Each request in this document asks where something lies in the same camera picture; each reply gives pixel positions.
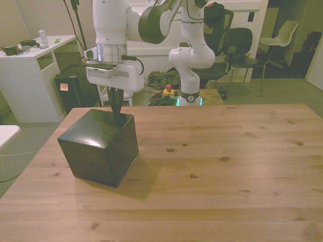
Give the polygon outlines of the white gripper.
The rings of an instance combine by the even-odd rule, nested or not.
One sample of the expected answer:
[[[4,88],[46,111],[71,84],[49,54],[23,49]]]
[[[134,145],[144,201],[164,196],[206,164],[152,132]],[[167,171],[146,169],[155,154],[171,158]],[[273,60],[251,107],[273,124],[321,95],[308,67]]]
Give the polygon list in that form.
[[[86,75],[90,83],[109,87],[108,98],[112,111],[120,113],[124,90],[137,92],[143,89],[144,79],[140,75],[141,71],[142,65],[139,62],[125,61],[110,70],[87,67]]]

